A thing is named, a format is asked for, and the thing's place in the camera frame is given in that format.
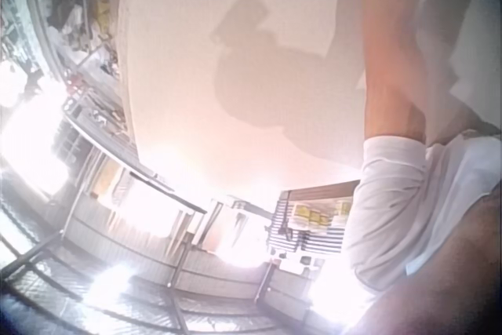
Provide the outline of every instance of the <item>white fabric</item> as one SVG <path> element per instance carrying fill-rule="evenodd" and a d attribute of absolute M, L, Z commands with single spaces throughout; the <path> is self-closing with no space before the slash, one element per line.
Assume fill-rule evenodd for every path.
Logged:
<path fill-rule="evenodd" d="M 467 210 L 500 181 L 500 141 L 459 135 L 427 148 L 402 137 L 364 144 L 362 179 L 343 253 L 373 297 L 441 247 Z"/>

